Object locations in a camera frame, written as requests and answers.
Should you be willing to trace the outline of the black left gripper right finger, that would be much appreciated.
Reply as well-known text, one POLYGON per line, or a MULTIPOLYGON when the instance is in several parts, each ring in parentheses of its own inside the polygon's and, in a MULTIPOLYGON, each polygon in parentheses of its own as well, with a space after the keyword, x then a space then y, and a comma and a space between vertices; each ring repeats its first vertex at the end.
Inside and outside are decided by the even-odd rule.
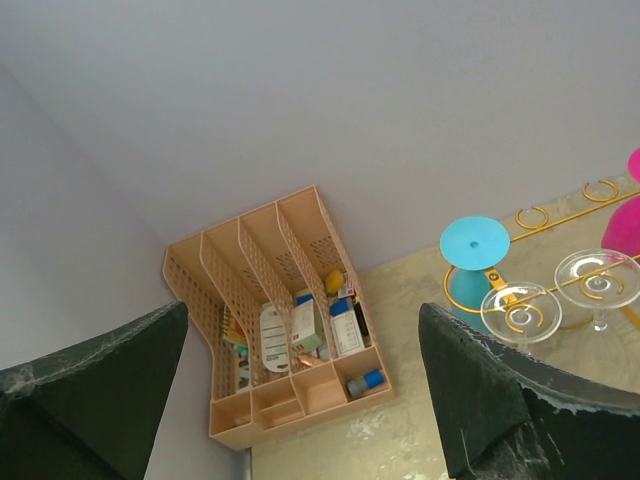
POLYGON ((451 479, 636 479, 639 396, 490 338, 435 303, 418 338, 451 479))

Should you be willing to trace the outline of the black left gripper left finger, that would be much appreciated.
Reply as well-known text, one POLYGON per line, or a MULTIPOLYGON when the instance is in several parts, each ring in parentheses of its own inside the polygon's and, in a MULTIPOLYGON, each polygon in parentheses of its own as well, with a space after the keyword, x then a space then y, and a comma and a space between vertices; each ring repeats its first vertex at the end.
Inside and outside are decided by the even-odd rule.
POLYGON ((2 370, 2 478, 143 478, 187 331, 175 301, 2 370))

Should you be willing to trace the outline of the clear wine glass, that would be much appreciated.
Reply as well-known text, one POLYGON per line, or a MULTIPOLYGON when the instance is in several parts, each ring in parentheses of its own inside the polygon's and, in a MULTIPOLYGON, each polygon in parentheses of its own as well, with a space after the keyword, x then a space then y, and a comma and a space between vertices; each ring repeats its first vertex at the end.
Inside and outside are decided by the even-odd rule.
POLYGON ((615 250, 582 250, 557 265, 554 283, 567 301, 592 311, 593 328, 601 333, 616 311, 638 299, 639 264, 615 250))
POLYGON ((484 297, 480 315, 497 339, 531 354, 531 346, 549 339, 559 329, 563 310, 548 289, 531 282, 507 282, 484 297))

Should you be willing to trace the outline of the blue plastic wine glass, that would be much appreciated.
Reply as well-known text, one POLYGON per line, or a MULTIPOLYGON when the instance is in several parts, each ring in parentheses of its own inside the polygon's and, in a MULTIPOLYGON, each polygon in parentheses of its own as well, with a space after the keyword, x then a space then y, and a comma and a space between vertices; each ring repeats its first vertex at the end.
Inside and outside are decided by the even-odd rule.
POLYGON ((451 223, 440 238, 440 252, 455 268, 448 281, 452 299, 479 310, 492 289, 485 271, 507 255, 511 239, 506 228, 486 216, 467 216, 451 223))

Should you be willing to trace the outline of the pink plastic wine glass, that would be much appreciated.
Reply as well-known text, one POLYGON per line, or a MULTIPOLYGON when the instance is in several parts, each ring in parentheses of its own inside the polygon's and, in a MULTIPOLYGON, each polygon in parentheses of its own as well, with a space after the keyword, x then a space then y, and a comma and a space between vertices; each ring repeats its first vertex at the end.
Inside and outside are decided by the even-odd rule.
POLYGON ((611 216, 600 246, 630 257, 639 255, 640 198, 634 196, 620 205, 611 216))

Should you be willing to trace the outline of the blue grey glue stick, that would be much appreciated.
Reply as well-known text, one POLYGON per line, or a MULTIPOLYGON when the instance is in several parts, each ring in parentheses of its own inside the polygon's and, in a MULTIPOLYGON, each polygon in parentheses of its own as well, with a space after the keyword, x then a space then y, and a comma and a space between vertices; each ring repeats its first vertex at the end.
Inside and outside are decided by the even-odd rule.
POLYGON ((383 373, 379 369, 375 369, 358 378, 349 380, 346 383, 346 388, 352 399, 358 399, 384 383, 385 378, 383 373))

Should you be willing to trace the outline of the white box blue cap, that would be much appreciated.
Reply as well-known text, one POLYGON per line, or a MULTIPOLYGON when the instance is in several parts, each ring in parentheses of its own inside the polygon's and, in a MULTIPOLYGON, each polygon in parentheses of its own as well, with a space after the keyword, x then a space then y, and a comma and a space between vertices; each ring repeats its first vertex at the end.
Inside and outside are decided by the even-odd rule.
POLYGON ((338 356, 364 350, 365 342, 352 301, 349 298, 337 300, 331 305, 329 313, 338 356))

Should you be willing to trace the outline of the white oval label card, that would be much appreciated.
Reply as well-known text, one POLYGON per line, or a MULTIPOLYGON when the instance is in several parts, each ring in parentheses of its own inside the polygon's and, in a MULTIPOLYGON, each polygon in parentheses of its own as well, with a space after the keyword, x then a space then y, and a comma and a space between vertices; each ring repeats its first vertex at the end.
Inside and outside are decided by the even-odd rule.
POLYGON ((259 316, 261 359, 272 373, 288 373, 289 349, 282 319, 272 303, 262 305, 259 316))

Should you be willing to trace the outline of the green white small box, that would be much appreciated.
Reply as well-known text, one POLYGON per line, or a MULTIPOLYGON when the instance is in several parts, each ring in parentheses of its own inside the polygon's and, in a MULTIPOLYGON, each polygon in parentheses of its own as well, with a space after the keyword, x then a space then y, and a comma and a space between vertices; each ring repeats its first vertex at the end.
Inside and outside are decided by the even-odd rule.
POLYGON ((298 354, 310 353, 325 340, 323 321, 312 295, 303 296, 291 312, 291 346, 298 354))

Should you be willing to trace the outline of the peach plastic desk organizer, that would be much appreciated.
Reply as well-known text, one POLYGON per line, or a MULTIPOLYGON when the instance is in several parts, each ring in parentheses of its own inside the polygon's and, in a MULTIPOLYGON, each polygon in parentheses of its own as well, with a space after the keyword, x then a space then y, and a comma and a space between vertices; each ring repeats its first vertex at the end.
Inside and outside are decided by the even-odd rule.
POLYGON ((209 434, 242 450, 392 399, 363 290, 307 187, 168 246, 212 356, 209 434))

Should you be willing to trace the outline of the yellow sponge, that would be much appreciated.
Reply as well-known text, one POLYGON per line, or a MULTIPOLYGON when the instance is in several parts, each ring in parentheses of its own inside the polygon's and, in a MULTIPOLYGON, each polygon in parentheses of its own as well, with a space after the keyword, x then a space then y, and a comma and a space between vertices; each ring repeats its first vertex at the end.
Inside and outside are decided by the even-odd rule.
POLYGON ((336 295, 344 284, 344 273, 337 269, 329 272, 324 280, 325 289, 329 295, 336 295))

